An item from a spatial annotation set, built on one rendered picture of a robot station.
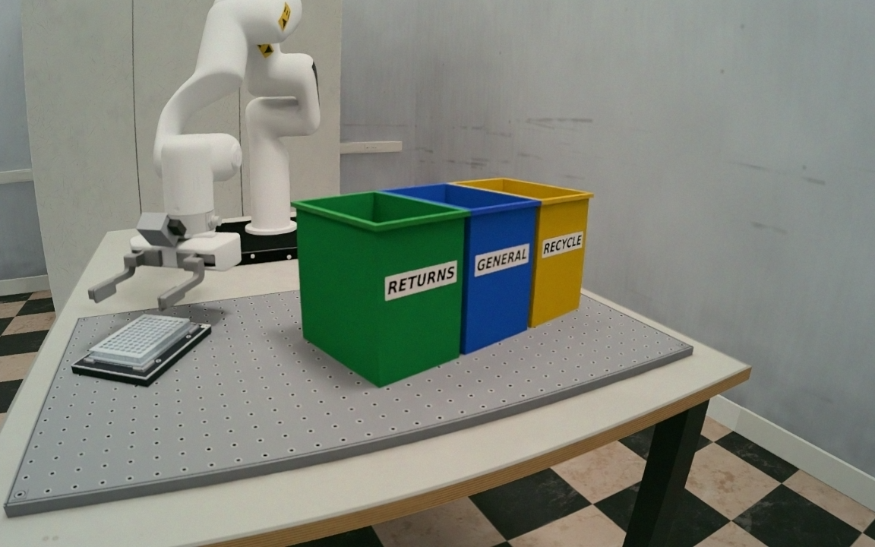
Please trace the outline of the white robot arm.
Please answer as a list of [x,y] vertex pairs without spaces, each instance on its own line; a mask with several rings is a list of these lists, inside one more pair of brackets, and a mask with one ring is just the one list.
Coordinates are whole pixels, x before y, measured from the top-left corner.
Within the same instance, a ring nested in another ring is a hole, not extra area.
[[245,231],[296,230],[289,221],[289,153],[279,138],[315,134],[321,120],[314,60],[281,53],[278,44],[301,17],[301,0],[214,1],[197,68],[166,104],[156,130],[153,166],[163,180],[166,213],[141,214],[136,231],[148,245],[175,247],[178,239],[221,227],[213,182],[238,172],[241,147],[227,134],[181,134],[199,110],[240,89],[244,76],[249,93],[258,96],[245,109],[252,213]]

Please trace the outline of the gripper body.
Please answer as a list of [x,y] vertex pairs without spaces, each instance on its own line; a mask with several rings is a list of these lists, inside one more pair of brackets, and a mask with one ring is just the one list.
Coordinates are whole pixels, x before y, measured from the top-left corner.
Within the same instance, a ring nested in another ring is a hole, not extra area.
[[[178,269],[176,252],[194,252],[197,258],[204,259],[205,271],[228,271],[241,262],[240,235],[238,233],[198,233],[189,239],[178,239],[174,247],[155,247],[137,236],[131,239],[131,253],[141,254],[143,250],[161,251],[163,269]],[[215,256],[214,256],[215,255]]]

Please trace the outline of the green bin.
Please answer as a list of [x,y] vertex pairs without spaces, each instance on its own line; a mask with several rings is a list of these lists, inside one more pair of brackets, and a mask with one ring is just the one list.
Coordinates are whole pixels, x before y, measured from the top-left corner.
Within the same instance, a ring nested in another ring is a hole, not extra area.
[[384,191],[289,206],[303,338],[379,388],[460,357],[471,210]]

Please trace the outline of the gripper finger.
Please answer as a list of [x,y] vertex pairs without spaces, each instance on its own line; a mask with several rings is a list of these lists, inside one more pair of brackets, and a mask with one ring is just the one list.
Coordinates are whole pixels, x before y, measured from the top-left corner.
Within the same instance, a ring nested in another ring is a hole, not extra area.
[[143,250],[141,254],[126,254],[124,256],[124,271],[118,274],[118,276],[109,278],[104,283],[90,288],[88,290],[88,300],[93,300],[95,304],[99,304],[117,294],[117,285],[128,280],[128,278],[132,278],[139,267],[161,267],[161,264],[163,264],[161,251]]
[[[161,294],[157,301],[159,302],[159,311],[163,312],[168,308],[173,307],[177,302],[184,300],[185,293],[190,292],[197,285],[204,282],[204,259],[197,258],[198,254],[194,252],[176,252],[178,269],[184,271],[192,271],[192,278],[185,281],[178,287],[175,286],[166,293]],[[184,269],[183,269],[184,265]]]

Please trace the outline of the yellow recycle bin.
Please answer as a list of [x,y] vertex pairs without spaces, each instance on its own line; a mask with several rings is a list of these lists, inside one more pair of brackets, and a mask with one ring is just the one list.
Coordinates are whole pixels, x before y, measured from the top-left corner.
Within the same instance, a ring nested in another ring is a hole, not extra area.
[[527,327],[537,327],[579,308],[588,198],[594,198],[593,193],[508,178],[448,184],[539,198],[542,205],[535,209]]

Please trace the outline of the blue bin labelled general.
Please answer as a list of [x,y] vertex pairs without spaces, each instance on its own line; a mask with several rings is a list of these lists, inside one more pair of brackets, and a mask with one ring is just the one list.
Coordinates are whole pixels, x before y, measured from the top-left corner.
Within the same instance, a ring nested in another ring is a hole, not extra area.
[[527,331],[535,209],[542,201],[447,183],[380,191],[471,210],[464,223],[460,353]]

